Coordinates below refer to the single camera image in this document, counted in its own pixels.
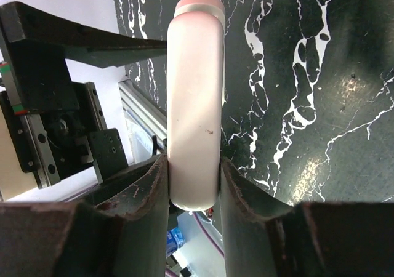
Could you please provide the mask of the white stapler top cover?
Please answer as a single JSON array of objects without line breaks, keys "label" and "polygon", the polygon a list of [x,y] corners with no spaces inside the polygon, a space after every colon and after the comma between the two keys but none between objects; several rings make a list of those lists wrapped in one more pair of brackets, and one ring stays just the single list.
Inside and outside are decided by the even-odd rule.
[{"label": "white stapler top cover", "polygon": [[167,30],[169,194],[185,211],[212,207],[219,188],[225,8],[180,0]]}]

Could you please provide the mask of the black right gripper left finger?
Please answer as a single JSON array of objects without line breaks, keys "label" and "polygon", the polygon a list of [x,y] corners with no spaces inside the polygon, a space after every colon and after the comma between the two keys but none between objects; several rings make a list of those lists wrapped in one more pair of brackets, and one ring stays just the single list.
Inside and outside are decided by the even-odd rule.
[{"label": "black right gripper left finger", "polygon": [[1,204],[1,275],[163,276],[167,175],[159,155],[80,201]]}]

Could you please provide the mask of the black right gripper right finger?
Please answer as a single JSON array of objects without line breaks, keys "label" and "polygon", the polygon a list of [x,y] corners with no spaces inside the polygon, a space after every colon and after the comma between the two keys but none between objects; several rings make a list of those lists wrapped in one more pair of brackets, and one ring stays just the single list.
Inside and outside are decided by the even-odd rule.
[{"label": "black right gripper right finger", "polygon": [[222,158],[220,214],[227,276],[392,276],[393,204],[289,206]]}]

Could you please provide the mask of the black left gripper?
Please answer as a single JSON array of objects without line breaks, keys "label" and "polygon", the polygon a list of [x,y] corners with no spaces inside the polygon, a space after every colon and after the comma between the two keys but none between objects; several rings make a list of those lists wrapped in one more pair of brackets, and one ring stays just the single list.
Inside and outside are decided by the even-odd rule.
[{"label": "black left gripper", "polygon": [[65,59],[119,67],[166,55],[167,42],[92,28],[19,1],[1,6],[1,25],[1,108],[22,171],[46,188],[90,167],[100,183],[126,168],[94,83],[73,82]]}]

